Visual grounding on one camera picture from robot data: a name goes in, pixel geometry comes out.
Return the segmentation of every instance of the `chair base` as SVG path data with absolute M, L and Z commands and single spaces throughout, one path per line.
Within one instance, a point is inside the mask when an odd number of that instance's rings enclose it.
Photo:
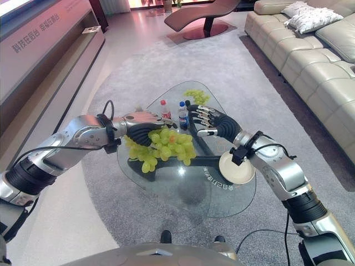
M 208 37 L 212 37 L 222 32 L 225 32 L 228 29 L 227 25 L 224 24 L 213 24 L 212 29 L 210 32 L 203 29 L 203 27 L 198 29 L 193 29 L 184 34 L 184 39 L 187 40 L 198 40 L 204 39 Z

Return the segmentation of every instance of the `glass tabletop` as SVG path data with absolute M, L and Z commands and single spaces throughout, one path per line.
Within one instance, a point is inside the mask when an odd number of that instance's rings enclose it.
M 179 102 L 190 100 L 191 104 L 195 104 L 193 97 L 184 96 L 187 90 L 203 91 L 204 95 L 209 96 L 205 105 L 225 113 L 211 91 L 197 81 L 186 81 L 174 86 L 149 105 L 148 110 L 160 114 L 160 101 L 164 99 L 170 108 L 171 118 L 178 125 Z M 195 129 L 201 128 L 201 125 L 196 125 Z M 233 144 L 216 136 L 197 137 L 193 126 L 186 131 L 180 128 L 176 130 L 193 136 L 197 157 L 191 159 L 190 166 L 185 166 L 176 157 L 171 157 L 166 162 L 159 159 L 154 172 L 142 173 L 143 162 L 129 159 L 129 148 L 123 140 L 117 153 L 122 171 L 154 196 L 204 217 L 227 217 L 245 210 L 255 195 L 255 176 L 249 183 L 237 185 L 224 179 L 219 170 L 220 156 L 228 152 Z

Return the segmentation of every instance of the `brown chaise lounge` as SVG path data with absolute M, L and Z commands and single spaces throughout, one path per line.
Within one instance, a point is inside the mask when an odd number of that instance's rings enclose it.
M 186 7 L 175 11 L 164 22 L 176 32 L 181 31 L 191 22 L 206 18 L 203 29 L 193 30 L 184 35 L 186 39 L 202 39 L 224 32 L 228 26 L 224 24 L 214 25 L 214 18 L 228 15 L 236 9 L 240 0 L 215 0 L 203 7 Z

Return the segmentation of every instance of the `water bottle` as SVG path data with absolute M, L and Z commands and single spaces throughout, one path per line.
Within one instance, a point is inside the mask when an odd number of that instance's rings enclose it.
M 161 100 L 161 101 L 160 101 L 160 108 L 161 108 L 161 116 L 162 116 L 163 118 L 171 119 L 171 112 L 170 112 L 170 109 L 169 109 L 169 107 L 167 106 L 165 100 Z
M 180 122 L 180 128 L 182 130 L 187 130 L 187 128 L 189 127 L 189 113 L 183 101 L 180 102 L 180 107 L 179 107 L 179 122 Z

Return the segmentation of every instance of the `white plate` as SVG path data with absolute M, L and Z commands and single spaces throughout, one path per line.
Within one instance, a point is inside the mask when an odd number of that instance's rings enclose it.
M 246 184 L 251 181 L 255 175 L 255 167 L 250 161 L 243 162 L 240 166 L 232 162 L 233 155 L 225 152 L 219 162 L 220 171 L 225 179 L 234 184 Z

